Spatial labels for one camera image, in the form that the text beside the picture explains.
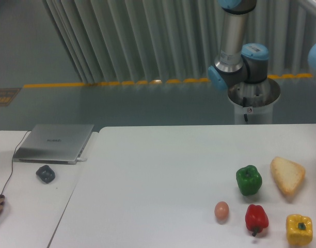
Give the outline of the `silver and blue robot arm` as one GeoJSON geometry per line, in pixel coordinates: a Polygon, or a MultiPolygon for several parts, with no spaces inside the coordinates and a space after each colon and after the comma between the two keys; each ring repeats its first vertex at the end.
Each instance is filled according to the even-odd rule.
{"type": "Polygon", "coordinates": [[[268,78],[269,51],[259,43],[244,44],[249,14],[256,1],[219,1],[225,12],[220,51],[208,77],[226,90],[237,125],[271,124],[280,86],[268,78]]]}

